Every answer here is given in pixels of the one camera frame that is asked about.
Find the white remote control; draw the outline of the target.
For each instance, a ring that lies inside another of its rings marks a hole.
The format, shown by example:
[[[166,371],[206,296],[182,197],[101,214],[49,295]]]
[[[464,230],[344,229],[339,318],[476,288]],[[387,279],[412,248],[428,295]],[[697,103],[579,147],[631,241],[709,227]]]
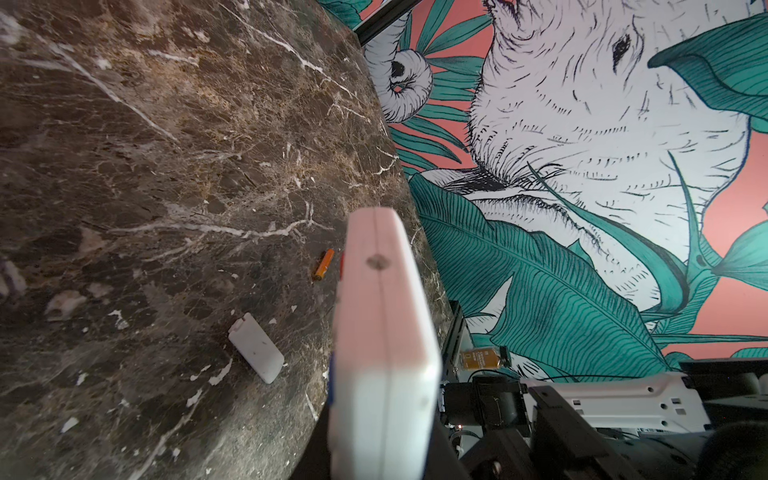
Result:
[[[442,361],[410,242],[391,208],[349,217],[332,333],[332,478],[422,478]]]

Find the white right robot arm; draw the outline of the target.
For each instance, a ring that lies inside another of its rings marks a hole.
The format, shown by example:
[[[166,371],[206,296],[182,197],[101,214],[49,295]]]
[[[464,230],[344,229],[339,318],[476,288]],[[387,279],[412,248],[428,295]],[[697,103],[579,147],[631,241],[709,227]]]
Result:
[[[691,360],[610,382],[444,387],[429,479],[763,479],[767,362]]]

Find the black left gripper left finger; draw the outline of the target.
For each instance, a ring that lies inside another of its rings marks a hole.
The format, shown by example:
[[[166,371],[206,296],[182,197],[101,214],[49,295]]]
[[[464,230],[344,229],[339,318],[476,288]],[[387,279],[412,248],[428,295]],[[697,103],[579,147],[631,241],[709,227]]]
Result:
[[[330,480],[329,414],[321,413],[290,480]]]

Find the white battery cover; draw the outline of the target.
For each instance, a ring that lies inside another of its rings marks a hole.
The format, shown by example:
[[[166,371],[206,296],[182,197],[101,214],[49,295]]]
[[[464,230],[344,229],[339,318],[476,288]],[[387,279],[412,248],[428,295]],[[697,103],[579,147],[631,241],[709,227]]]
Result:
[[[264,383],[276,380],[285,357],[250,313],[235,321],[228,339]]]

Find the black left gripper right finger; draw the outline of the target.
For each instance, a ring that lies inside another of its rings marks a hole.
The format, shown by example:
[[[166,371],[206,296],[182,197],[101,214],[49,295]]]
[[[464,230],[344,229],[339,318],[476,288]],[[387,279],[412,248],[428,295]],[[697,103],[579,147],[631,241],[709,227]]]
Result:
[[[424,480],[470,480],[468,472],[452,447],[448,431],[440,422],[439,415],[433,419],[424,469]]]

